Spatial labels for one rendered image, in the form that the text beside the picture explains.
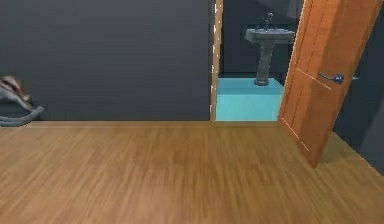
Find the dark sink faucet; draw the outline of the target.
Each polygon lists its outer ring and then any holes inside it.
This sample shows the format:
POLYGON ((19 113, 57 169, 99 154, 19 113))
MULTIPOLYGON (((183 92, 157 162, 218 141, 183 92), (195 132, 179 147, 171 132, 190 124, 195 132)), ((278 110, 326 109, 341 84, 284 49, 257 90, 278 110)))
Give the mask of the dark sink faucet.
POLYGON ((269 12, 265 17, 262 17, 259 24, 256 26, 256 29, 260 31, 268 31, 273 16, 274 14, 269 12))

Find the brown wooden room door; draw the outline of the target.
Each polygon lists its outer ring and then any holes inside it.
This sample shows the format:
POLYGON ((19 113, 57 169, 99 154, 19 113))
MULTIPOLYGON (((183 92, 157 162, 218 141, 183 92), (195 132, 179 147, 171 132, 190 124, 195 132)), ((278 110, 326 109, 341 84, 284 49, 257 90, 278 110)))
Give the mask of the brown wooden room door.
POLYGON ((304 0, 278 121, 307 162, 322 156, 384 0, 304 0), (341 73, 338 85, 318 75, 341 73))

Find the grey pedestal sink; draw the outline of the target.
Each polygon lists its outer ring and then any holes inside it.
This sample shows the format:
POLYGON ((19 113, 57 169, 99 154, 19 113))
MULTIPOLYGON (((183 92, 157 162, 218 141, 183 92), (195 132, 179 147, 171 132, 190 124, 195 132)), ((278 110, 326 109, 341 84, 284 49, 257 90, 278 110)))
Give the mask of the grey pedestal sink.
POLYGON ((247 29, 245 39, 260 45, 260 58, 254 84, 267 86, 274 47, 278 44, 292 44, 295 32, 286 29, 247 29))

